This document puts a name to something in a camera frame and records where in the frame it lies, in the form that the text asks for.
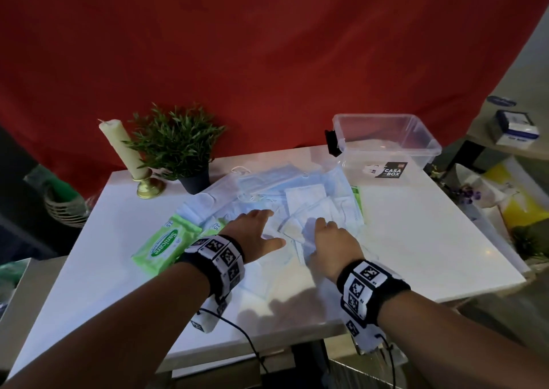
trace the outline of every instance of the black plant pot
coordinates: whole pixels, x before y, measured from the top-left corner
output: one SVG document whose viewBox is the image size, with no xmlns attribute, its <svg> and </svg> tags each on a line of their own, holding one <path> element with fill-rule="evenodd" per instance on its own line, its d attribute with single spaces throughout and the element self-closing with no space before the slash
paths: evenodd
<svg viewBox="0 0 549 389">
<path fill-rule="evenodd" d="M 179 177 L 177 179 L 189 194 L 196 194 L 210 186 L 210 170 L 206 168 L 204 172 L 194 177 Z"/>
</svg>

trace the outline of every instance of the blue and white box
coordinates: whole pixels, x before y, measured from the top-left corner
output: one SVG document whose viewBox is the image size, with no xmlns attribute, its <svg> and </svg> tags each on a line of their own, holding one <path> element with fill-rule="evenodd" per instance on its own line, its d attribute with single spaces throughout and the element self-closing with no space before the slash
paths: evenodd
<svg viewBox="0 0 549 389">
<path fill-rule="evenodd" d="M 488 122 L 488 133 L 496 145 L 528 149 L 540 137 L 532 119 L 525 112 L 498 110 Z"/>
</svg>

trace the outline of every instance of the black cable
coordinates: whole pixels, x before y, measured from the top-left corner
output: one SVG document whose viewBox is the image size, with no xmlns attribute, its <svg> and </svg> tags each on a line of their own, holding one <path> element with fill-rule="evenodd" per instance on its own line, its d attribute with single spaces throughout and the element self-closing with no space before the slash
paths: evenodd
<svg viewBox="0 0 549 389">
<path fill-rule="evenodd" d="M 229 325 L 232 325 L 234 328 L 236 328 L 238 331 L 240 331 L 242 334 L 244 334 L 244 337 L 246 337 L 248 339 L 248 343 L 250 343 L 250 346 L 251 346 L 251 349 L 254 351 L 254 354 L 255 356 L 257 357 L 257 360 L 259 360 L 259 364 L 261 364 L 261 366 L 263 367 L 263 370 L 265 371 L 265 373 L 269 373 L 269 371 L 267 370 L 267 368 L 265 367 L 265 365 L 263 364 L 263 360 L 261 360 L 261 357 L 259 357 L 259 353 L 257 352 L 257 350 L 255 349 L 254 347 L 254 344 L 251 342 L 251 339 L 250 337 L 248 336 L 248 334 L 246 334 L 246 332 L 241 329 L 238 325 L 234 324 L 234 323 L 231 323 L 229 320 L 226 320 L 225 318 L 223 318 L 222 316 L 218 315 L 217 313 L 213 312 L 213 311 L 210 311 L 209 309 L 205 309 L 205 308 L 200 308 L 199 311 L 203 311 L 205 313 L 208 313 L 212 316 L 216 316 L 217 318 L 219 318 L 221 321 L 224 321 L 226 322 L 227 324 Z"/>
<path fill-rule="evenodd" d="M 385 343 L 385 349 L 389 352 L 389 358 L 391 359 L 391 368 L 393 370 L 393 389 L 396 388 L 396 375 L 395 375 L 395 363 L 393 362 L 393 355 L 391 354 L 391 350 L 393 350 L 393 346 L 390 346 L 385 337 L 382 336 L 382 334 L 376 334 L 374 336 L 375 338 L 382 338 L 383 343 Z"/>
</svg>

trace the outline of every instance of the red fabric backdrop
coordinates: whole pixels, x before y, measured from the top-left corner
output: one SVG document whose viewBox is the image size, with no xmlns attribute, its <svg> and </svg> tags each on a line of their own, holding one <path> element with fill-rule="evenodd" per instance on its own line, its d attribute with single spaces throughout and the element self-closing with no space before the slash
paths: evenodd
<svg viewBox="0 0 549 389">
<path fill-rule="evenodd" d="M 0 0 L 0 123 L 84 195 L 98 118 L 202 102 L 217 156 L 324 142 L 336 113 L 462 136 L 549 0 Z"/>
</svg>

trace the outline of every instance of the person's right arm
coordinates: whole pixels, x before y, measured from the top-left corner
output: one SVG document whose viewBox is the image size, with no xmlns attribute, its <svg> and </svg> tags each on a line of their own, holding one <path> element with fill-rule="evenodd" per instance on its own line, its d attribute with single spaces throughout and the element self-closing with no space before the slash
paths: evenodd
<svg viewBox="0 0 549 389">
<path fill-rule="evenodd" d="M 345 229 L 318 219 L 313 264 L 336 283 L 364 260 Z M 413 291 L 381 305 L 379 326 L 437 388 L 546 388 L 549 365 L 533 352 Z"/>
</svg>

